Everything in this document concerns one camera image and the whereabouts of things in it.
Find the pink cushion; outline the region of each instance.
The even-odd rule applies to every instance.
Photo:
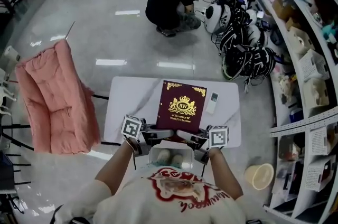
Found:
[[[66,40],[19,63],[15,73],[36,152],[88,153],[100,143],[93,92],[80,81]]]

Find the gold emblem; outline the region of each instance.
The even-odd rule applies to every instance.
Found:
[[[202,96],[205,96],[205,89],[199,88],[199,87],[192,87],[195,91],[198,91],[202,94]]]
[[[175,97],[174,100],[170,102],[169,111],[193,116],[196,111],[195,101],[191,103],[189,101],[190,98],[187,96],[181,96],[179,101]]]
[[[171,87],[180,87],[180,86],[182,86],[182,84],[168,82],[167,83],[167,90],[169,90]]]

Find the white remote control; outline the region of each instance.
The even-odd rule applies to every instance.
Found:
[[[213,114],[213,112],[215,111],[217,99],[218,99],[218,94],[216,94],[215,92],[212,92],[208,105],[205,110],[207,113]]]

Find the glossy floor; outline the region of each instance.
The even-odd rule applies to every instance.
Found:
[[[15,49],[23,58],[29,58],[68,34],[68,42],[81,80],[97,94],[108,95],[114,76],[139,76],[224,81],[221,59],[204,27],[167,39],[155,31],[145,16],[147,0],[46,0],[23,31]],[[208,4],[199,0],[196,8]],[[117,11],[139,11],[139,14],[116,15]],[[268,130],[273,124],[274,103],[268,80],[243,93],[243,82],[238,81],[242,142],[238,148],[224,150],[235,176],[245,194],[263,204],[270,189],[255,191],[243,178],[251,163],[274,162],[274,140]],[[107,102],[95,99],[101,134],[103,134]],[[18,92],[18,101],[12,105],[13,122],[27,122],[24,105]],[[5,116],[3,124],[10,123]],[[15,130],[14,137],[31,142],[30,131]],[[17,187],[25,214],[17,214],[20,223],[48,223],[55,207],[71,198],[79,189],[93,180],[116,147],[101,145],[90,155],[35,154],[11,146],[11,152],[22,157],[13,162],[31,163],[15,173],[16,181],[32,181]],[[136,165],[147,162],[137,158]],[[129,165],[125,181],[134,167]],[[200,174],[202,166],[196,163],[193,171]],[[205,178],[213,182],[210,165]]]

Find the book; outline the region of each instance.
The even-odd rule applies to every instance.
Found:
[[[198,133],[206,88],[164,80],[157,113],[157,129]]]

